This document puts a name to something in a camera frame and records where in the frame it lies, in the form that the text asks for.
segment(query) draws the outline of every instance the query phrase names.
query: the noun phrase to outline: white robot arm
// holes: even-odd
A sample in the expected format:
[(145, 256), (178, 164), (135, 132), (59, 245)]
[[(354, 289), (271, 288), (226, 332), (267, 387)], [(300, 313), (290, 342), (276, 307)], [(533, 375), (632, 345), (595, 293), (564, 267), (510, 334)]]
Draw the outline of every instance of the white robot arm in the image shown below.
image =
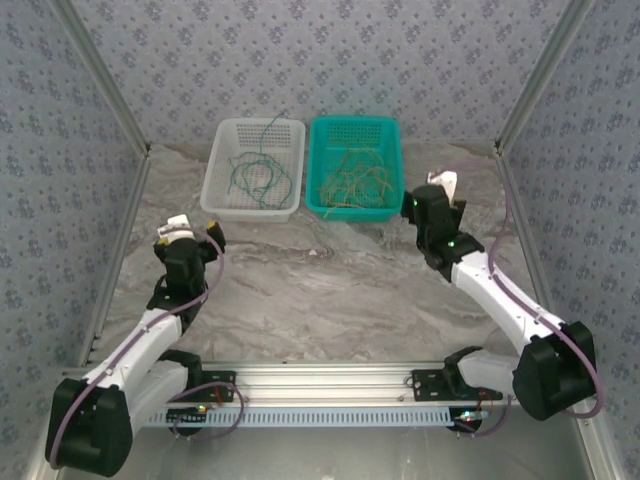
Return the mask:
[[(467, 387), (515, 395), (529, 415), (545, 420), (595, 393), (584, 365), (584, 360), (595, 365), (593, 337), (581, 322), (566, 324), (543, 309), (490, 265), (483, 246), (459, 230), (466, 203), (453, 199), (455, 183), (453, 172), (430, 176), (426, 185), (405, 193), (402, 216), (416, 225), (416, 245), (427, 265), (471, 296), (506, 333), (518, 355), (466, 348), (445, 359), (444, 378), (454, 397)], [(428, 378), (420, 381), (427, 390), (421, 398), (433, 394)], [(416, 399), (419, 394), (414, 388)]]
[(196, 241), (185, 215), (170, 218), (158, 234), (154, 251), (167, 273), (140, 322), (100, 365), (80, 380), (63, 380), (54, 392), (45, 449), (54, 468), (115, 475), (144, 423), (170, 399), (203, 383), (200, 358), (169, 348), (213, 288), (205, 281), (205, 264), (222, 261), (224, 234), (211, 222), (206, 234), (213, 241)]

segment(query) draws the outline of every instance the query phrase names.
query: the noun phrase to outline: green cable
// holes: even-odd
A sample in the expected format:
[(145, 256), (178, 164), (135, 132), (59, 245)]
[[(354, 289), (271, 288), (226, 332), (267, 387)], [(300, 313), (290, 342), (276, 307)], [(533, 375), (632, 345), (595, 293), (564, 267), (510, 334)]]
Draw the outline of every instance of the green cable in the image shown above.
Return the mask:
[[(269, 127), (274, 124), (274, 122), (284, 115), (284, 111), (280, 112), (276, 115), (271, 122), (264, 128), (262, 134), (260, 135), (259, 151), (258, 152), (244, 152), (237, 157), (229, 157), (229, 163), (233, 167), (233, 171), (231, 172), (231, 177), (229, 180), (229, 188), (227, 189), (227, 194), (231, 192), (233, 187), (239, 188), (244, 193), (246, 193), (253, 201), (255, 201), (261, 210), (282, 210), (282, 206), (288, 200), (291, 195), (291, 187), (293, 186), (293, 182), (291, 181), (291, 177), (287, 174), (283, 166), (271, 155), (262, 152), (262, 142), (264, 140), (264, 135), (269, 130)], [(252, 155), (253, 161), (244, 161), (245, 156)], [(234, 165), (234, 161), (240, 161), (238, 165)], [(255, 167), (268, 168), (269, 169), (269, 180), (264, 186), (252, 186), (249, 178), (249, 174), (251, 169)], [(289, 181), (289, 189), (287, 190), (287, 194), (282, 199), (279, 204), (271, 204), (265, 200), (265, 197), (269, 194), (269, 192), (276, 187), (282, 177), (285, 177)]]

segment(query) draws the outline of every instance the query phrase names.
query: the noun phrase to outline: patterned wallpaper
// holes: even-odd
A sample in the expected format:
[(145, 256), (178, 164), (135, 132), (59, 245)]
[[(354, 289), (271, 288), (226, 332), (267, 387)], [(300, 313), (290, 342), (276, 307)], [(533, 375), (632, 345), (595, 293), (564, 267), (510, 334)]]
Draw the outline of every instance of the patterned wallpaper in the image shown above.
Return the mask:
[(390, 115), (493, 139), (567, 0), (74, 0), (147, 140), (229, 117)]
[(509, 154), (558, 313), (595, 334), (640, 478), (640, 4), (596, 4)]
[(77, 361), (133, 149), (45, 0), (0, 2), (0, 478)]

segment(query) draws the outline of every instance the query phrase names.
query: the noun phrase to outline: marble surface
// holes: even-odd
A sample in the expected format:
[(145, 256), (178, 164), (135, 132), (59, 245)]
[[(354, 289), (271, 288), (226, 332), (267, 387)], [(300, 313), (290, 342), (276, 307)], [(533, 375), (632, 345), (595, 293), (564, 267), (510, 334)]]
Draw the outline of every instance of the marble surface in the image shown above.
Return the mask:
[[(462, 229), (489, 246), (504, 216), (492, 161), (446, 144), (403, 146), (407, 188), (430, 169), (463, 163), (457, 196), (468, 200)], [(104, 358), (140, 319), (163, 266), (156, 229), (199, 206), (208, 147), (151, 149), (151, 169), (115, 295), (94, 359)], [(226, 268), (219, 287), (177, 348), (206, 360), (441, 360), (468, 345), (500, 353), (511, 345), (468, 297), (431, 271), (415, 247), (415, 227), (325, 222), (305, 206), (286, 224), (224, 223)], [(513, 227), (499, 264), (525, 291), (532, 287)], [(216, 264), (209, 267), (208, 275)]]

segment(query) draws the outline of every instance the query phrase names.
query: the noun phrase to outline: mesh basket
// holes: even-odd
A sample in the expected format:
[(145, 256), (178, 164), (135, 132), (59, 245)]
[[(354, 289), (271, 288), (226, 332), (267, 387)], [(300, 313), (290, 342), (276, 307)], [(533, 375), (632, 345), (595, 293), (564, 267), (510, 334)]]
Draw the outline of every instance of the mesh basket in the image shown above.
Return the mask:
[[(386, 185), (361, 180), (353, 190), (336, 190), (327, 202), (323, 190), (336, 172), (355, 169), (383, 170)], [(353, 198), (357, 207), (336, 206), (351, 204)], [(341, 116), (313, 121), (306, 192), (310, 210), (325, 220), (384, 222), (400, 212), (403, 198), (402, 150), (394, 119)]]
[[(298, 120), (272, 118), (237, 118), (224, 120), (218, 126), (213, 141), (207, 173), (204, 177), (200, 205), (203, 210), (226, 221), (286, 222), (300, 204), (302, 168), (304, 163), (305, 127)], [(255, 196), (232, 182), (237, 159), (252, 162), (262, 157), (259, 152), (273, 157), (286, 176), (260, 195)], [(273, 180), (274, 170), (256, 165), (246, 171), (243, 182), (252, 189), (265, 188)]]

